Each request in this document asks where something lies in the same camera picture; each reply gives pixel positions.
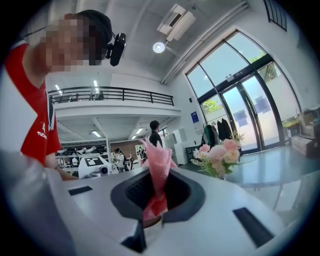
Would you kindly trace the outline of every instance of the black jacket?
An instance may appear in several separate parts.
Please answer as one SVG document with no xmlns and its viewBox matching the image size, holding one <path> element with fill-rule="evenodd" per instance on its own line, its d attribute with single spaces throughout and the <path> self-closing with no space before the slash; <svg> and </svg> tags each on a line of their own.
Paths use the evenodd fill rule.
<svg viewBox="0 0 320 256">
<path fill-rule="evenodd" d="M 150 141 L 155 147 L 157 146 L 157 142 L 159 141 L 159 142 L 160 142 L 160 145 L 161 145 L 161 147 L 162 147 L 162 140 L 161 140 L 161 138 L 160 138 L 160 135 L 159 135 L 156 131 L 154 131 L 154 130 L 151 132 L 149 141 Z"/>
<path fill-rule="evenodd" d="M 218 133 L 220 140 L 230 139 L 232 137 L 232 133 L 229 127 L 229 124 L 226 120 L 222 118 L 221 122 L 217 122 Z"/>
</svg>

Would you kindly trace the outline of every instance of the flower bouquet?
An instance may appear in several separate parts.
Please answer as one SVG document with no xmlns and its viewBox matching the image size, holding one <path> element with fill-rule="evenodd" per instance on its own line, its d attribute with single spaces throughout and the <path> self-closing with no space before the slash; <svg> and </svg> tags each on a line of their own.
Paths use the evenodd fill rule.
<svg viewBox="0 0 320 256">
<path fill-rule="evenodd" d="M 197 166 L 201 166 L 201 170 L 209 173 L 212 177 L 225 179 L 225 174 L 231 174 L 232 166 L 240 165 L 239 146 L 240 139 L 225 139 L 222 144 L 216 145 L 210 149 L 210 146 L 204 144 L 193 152 L 195 159 L 191 162 Z"/>
</svg>

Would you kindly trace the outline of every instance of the railing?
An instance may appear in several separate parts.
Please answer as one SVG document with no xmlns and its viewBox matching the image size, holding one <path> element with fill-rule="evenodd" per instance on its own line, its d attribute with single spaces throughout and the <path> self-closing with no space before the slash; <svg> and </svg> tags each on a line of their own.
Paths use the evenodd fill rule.
<svg viewBox="0 0 320 256">
<path fill-rule="evenodd" d="M 78 101 L 139 101 L 174 106 L 173 96 L 139 89 L 121 87 L 71 87 L 48 92 L 53 104 Z"/>
</svg>

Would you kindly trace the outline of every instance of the balcony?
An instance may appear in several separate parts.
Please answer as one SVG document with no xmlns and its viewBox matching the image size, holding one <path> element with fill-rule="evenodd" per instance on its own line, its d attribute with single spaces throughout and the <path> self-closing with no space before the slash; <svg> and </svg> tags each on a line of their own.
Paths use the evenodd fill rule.
<svg viewBox="0 0 320 256">
<path fill-rule="evenodd" d="M 139 89 L 121 87 L 92 87 L 81 86 L 51 90 L 48 92 L 53 104 L 82 101 L 138 101 L 152 104 L 165 104 L 174 106 L 173 96 Z"/>
<path fill-rule="evenodd" d="M 122 87 L 71 87 L 48 92 L 59 119 L 98 115 L 180 117 L 173 96 Z"/>
</svg>

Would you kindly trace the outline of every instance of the air conditioner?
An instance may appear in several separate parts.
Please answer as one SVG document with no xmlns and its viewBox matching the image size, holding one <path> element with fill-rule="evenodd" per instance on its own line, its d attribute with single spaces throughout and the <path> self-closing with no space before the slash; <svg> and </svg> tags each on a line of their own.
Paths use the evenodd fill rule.
<svg viewBox="0 0 320 256">
<path fill-rule="evenodd" d="M 176 3 L 164 16 L 157 30 L 167 35 L 167 41 L 171 42 L 173 39 L 178 41 L 195 20 L 190 11 Z"/>
</svg>

